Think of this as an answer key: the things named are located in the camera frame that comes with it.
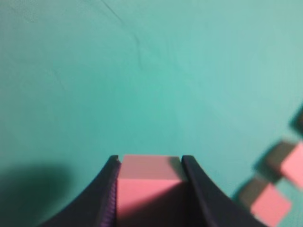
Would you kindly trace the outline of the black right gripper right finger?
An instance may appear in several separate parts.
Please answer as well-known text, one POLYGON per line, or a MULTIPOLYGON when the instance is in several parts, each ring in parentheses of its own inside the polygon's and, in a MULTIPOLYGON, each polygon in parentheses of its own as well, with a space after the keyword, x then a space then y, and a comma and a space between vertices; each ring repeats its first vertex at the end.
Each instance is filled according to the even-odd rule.
POLYGON ((189 227, 263 226, 221 191, 194 156, 184 155, 181 163, 189 182, 189 227))

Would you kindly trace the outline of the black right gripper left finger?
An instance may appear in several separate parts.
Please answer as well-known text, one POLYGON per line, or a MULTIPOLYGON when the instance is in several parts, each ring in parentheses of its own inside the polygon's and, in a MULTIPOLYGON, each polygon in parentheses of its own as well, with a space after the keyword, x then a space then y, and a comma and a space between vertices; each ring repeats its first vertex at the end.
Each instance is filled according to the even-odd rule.
POLYGON ((59 213, 39 224, 40 227, 114 227, 116 225, 117 155, 104 167, 85 190, 59 213))

